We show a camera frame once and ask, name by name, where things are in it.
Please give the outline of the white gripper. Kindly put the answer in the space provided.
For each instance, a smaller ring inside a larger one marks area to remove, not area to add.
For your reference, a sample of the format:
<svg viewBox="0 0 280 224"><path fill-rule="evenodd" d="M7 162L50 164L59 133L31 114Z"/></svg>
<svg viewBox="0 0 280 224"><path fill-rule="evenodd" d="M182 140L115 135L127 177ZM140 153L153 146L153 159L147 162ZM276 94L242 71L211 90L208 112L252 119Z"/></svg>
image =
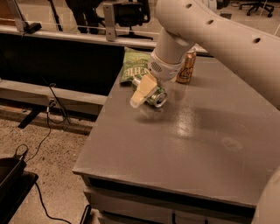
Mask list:
<svg viewBox="0 0 280 224"><path fill-rule="evenodd" d="M152 52L148 61L148 69L150 73L144 75L142 79L135 78L132 81L136 86L136 90L130 98L130 106L134 109L138 108L156 92L158 88L157 79L160 81L172 80L179 73L179 69L182 65L182 62L176 64L163 62L155 52Z"/></svg>

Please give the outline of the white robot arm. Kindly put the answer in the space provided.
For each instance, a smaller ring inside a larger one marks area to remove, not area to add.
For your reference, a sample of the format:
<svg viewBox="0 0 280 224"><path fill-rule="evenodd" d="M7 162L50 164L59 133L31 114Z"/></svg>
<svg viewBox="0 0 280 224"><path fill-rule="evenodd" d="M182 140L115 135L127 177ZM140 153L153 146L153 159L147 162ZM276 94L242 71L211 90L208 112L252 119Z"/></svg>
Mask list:
<svg viewBox="0 0 280 224"><path fill-rule="evenodd" d="M202 0L158 0L156 17L162 25L156 47L130 105L139 107L163 81L172 79L194 44L250 85L270 104L280 95L278 37L219 17Z"/></svg>

